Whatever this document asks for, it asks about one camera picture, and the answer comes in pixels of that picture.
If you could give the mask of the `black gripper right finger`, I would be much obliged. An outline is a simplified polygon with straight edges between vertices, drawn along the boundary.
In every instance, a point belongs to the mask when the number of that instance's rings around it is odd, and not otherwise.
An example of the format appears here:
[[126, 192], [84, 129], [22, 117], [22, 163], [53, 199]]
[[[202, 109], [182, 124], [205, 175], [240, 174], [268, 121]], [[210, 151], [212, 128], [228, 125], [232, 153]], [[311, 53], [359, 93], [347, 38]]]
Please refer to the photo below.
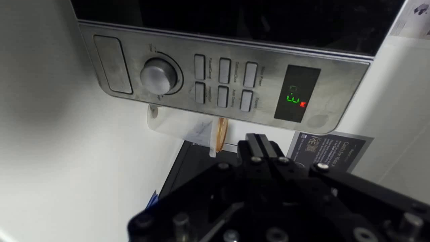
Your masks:
[[370, 221], [341, 202], [339, 190], [322, 179], [327, 168], [302, 170], [264, 135], [257, 136], [257, 144], [283, 203], [292, 204], [292, 214], [287, 215], [292, 226], [290, 238], [300, 242], [385, 242]]

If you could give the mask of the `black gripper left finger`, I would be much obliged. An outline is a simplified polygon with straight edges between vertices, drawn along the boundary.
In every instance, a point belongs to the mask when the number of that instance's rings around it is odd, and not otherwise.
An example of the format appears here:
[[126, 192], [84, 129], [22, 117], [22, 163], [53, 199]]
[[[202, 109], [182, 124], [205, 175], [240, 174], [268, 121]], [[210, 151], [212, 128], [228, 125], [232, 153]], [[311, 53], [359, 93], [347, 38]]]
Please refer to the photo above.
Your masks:
[[245, 233], [251, 242], [292, 242], [287, 215], [295, 206], [280, 191], [271, 164], [277, 153], [264, 135], [247, 133], [239, 147], [245, 183]]

